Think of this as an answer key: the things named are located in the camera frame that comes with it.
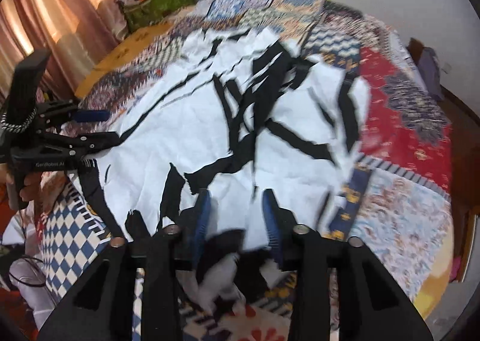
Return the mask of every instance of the bolt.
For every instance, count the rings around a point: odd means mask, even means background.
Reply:
[[[306,225],[297,225],[297,226],[294,226],[293,228],[293,232],[295,234],[300,234],[300,235],[306,234],[309,231],[310,231],[310,228]]]
[[[164,232],[168,235],[178,234],[180,232],[180,227],[177,225],[168,225],[163,228]]]
[[[349,244],[353,247],[362,247],[363,241],[359,237],[350,237]]]
[[[110,246],[112,247],[121,247],[125,244],[125,238],[114,237],[110,240]]]

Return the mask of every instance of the green bag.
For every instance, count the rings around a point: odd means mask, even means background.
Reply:
[[[123,6],[130,33],[163,20],[180,8],[195,4],[195,0],[145,0],[137,5]]]

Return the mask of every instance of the human hand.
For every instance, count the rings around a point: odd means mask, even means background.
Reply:
[[[40,182],[42,181],[42,172],[29,173],[25,177],[24,187],[19,195],[24,202],[29,202],[38,198],[40,192]],[[0,164],[0,184],[13,184],[14,179],[9,172],[7,164]]]

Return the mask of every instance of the black handle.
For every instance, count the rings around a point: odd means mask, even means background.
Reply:
[[[20,197],[20,190],[25,186],[25,173],[14,171],[14,183],[7,184],[8,205],[13,211],[27,208],[28,202],[24,202]]]

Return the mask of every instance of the wooden floor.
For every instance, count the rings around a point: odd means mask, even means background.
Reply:
[[[446,98],[439,106],[452,121],[452,215],[454,255],[462,255],[467,214],[480,206],[480,126]]]

